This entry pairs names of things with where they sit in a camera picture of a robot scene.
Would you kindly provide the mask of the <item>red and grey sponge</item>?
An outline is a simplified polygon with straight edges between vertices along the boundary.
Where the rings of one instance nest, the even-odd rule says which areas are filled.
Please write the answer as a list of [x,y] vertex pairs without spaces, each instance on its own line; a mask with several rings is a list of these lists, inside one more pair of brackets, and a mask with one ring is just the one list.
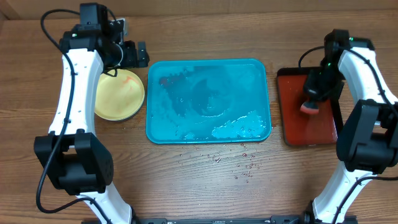
[[318,102],[313,100],[304,101],[300,107],[300,111],[309,115],[318,114],[319,113]]

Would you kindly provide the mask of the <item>yellow-green plate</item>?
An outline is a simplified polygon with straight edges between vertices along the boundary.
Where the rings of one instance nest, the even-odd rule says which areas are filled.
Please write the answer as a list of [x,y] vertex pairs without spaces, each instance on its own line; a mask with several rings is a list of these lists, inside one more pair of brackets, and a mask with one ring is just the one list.
[[141,79],[129,70],[117,70],[99,77],[95,114],[108,121],[122,121],[134,116],[141,108],[145,89]]

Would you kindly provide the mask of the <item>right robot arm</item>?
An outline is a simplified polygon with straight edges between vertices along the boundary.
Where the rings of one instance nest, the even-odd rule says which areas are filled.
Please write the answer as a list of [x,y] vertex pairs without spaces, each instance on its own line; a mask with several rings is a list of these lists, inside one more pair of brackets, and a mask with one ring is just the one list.
[[386,85],[369,39],[325,39],[325,57],[303,86],[308,99],[300,110],[317,114],[318,103],[338,98],[347,83],[354,109],[338,133],[339,163],[331,179],[303,213],[301,223],[355,223],[345,217],[355,198],[372,180],[397,165],[397,97]]

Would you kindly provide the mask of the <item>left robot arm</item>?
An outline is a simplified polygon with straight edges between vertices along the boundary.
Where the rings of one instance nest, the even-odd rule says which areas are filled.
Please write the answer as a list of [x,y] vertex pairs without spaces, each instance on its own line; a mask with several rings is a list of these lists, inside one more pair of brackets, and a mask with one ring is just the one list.
[[[139,223],[134,209],[113,184],[113,158],[96,137],[94,122],[100,75],[148,66],[145,43],[124,41],[122,35],[119,30],[74,29],[55,43],[63,61],[60,98],[48,135],[34,141],[35,155],[44,168],[35,196],[43,213],[57,213],[85,202],[100,223]],[[58,208],[44,208],[45,179],[76,199]]]

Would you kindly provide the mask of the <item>black and red tray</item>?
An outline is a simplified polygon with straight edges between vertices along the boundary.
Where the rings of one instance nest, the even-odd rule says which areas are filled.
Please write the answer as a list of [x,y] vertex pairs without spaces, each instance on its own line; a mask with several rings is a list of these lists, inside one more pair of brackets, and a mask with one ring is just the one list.
[[335,144],[343,128],[338,100],[326,100],[318,104],[318,114],[306,114],[300,110],[307,100],[303,92],[305,80],[312,67],[281,68],[276,82],[285,143],[289,146]]

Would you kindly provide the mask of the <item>teal plastic tray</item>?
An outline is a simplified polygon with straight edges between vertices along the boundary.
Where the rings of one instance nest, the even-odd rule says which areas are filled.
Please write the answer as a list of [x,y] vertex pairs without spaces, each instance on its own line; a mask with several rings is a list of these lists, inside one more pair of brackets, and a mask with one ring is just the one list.
[[156,62],[146,111],[156,144],[256,142],[272,131],[266,68],[254,58]]

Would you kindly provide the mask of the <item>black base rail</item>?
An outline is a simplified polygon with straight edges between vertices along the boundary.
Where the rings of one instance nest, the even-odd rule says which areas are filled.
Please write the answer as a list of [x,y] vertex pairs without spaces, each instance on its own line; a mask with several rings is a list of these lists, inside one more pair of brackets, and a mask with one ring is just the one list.
[[270,218],[233,218],[233,219],[184,219],[142,218],[141,224],[299,224],[298,215],[274,215]]

